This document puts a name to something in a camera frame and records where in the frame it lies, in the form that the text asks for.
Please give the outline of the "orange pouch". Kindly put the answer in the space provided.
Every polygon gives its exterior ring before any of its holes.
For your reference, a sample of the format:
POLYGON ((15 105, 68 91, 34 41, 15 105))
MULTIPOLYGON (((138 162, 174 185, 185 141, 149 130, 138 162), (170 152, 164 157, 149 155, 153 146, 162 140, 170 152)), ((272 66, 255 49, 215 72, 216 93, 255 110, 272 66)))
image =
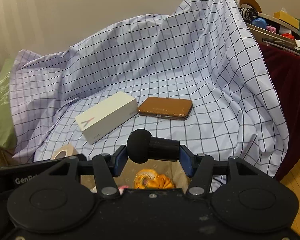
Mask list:
POLYGON ((135 189, 175 189, 174 182, 153 169, 142 169, 134 178, 135 189))

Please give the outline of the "dark red velvet cloth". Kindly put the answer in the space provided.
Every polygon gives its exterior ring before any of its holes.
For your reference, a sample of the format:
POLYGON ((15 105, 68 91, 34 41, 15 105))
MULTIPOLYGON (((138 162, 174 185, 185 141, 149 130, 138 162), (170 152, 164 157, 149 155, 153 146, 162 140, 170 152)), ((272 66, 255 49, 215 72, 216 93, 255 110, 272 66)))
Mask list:
POLYGON ((281 180, 300 159, 300 56, 259 44, 286 119, 288 151, 275 174, 281 180))

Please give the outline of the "beige tape roll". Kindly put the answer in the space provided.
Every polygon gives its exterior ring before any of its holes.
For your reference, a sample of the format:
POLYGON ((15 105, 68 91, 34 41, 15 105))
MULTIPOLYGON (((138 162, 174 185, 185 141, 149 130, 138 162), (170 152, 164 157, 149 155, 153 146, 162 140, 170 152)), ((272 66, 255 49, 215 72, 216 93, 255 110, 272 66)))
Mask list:
POLYGON ((71 144, 67 144, 56 150, 52 156, 51 160, 61 159, 66 157, 71 157, 74 155, 78 155, 77 150, 71 144))

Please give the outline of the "white vivo phone box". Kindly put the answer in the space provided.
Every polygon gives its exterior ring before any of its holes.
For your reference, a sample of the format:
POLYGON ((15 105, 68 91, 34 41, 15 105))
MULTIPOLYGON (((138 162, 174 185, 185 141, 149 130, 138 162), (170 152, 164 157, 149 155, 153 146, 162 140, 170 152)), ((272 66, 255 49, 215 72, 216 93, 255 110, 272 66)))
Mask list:
POLYGON ((136 115, 136 98, 117 92, 75 117, 75 120, 89 144, 94 144, 136 115))

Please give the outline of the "brown leather wallet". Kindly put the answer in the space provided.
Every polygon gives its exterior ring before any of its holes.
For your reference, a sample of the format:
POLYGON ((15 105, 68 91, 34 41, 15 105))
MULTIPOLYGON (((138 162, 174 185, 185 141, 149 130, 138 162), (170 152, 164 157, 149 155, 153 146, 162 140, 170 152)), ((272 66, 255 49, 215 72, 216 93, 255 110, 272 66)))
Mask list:
POLYGON ((193 103, 188 99, 149 97, 139 107, 140 115, 172 120, 186 120, 193 103))

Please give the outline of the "cluttered shelf tray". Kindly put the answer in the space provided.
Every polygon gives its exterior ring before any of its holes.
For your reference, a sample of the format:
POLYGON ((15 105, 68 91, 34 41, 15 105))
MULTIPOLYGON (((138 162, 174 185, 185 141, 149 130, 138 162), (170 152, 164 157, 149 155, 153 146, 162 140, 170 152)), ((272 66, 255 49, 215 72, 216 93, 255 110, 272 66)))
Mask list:
POLYGON ((300 30, 266 15, 255 0, 239 0, 239 12, 257 42, 300 56, 300 30))

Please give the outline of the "lavender checked cloth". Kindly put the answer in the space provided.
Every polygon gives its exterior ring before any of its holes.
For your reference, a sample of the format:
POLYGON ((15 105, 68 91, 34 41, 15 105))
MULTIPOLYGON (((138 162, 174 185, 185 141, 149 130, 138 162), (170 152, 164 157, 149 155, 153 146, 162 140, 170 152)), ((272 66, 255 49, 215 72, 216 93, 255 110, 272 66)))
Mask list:
POLYGON ((234 0, 183 0, 171 15, 114 23, 41 56, 21 50, 10 74, 10 104, 22 163, 72 144, 88 159, 112 153, 144 128, 216 160, 238 156, 269 176, 288 149, 288 128, 261 50, 234 0), (189 99, 184 121, 134 116, 90 145, 75 116, 125 92, 189 99))

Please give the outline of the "pink white knitted cloth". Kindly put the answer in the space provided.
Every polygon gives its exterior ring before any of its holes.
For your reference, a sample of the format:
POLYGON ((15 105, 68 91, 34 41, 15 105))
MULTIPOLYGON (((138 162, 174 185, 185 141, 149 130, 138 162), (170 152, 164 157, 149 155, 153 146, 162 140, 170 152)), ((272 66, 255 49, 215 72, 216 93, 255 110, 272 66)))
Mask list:
MULTIPOLYGON (((124 190, 125 190, 125 189, 128 189, 128 188, 129 188, 128 185, 121 185, 121 186, 118 187, 120 194, 123 194, 124 190)), ((93 188, 91 189, 91 192, 92 192, 92 193, 97 193, 96 187, 93 187, 93 188)))

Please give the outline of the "green cushion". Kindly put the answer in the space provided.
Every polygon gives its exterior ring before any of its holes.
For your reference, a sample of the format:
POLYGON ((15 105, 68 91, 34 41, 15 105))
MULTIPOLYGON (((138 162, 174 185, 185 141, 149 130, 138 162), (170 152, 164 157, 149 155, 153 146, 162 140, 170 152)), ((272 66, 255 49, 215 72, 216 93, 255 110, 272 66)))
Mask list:
POLYGON ((9 83, 14 60, 6 59, 0 72, 0 148, 12 150, 17 143, 12 121, 9 83))

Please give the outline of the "woven basket with liner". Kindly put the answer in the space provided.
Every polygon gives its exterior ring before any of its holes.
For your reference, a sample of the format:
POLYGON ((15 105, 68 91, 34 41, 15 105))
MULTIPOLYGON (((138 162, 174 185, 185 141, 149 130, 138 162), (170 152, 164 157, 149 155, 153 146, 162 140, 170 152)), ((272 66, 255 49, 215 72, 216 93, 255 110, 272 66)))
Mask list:
POLYGON ((136 164, 128 160, 120 176, 114 178, 120 192, 124 189, 177 189, 186 191, 190 183, 181 164, 170 161, 148 160, 136 164))

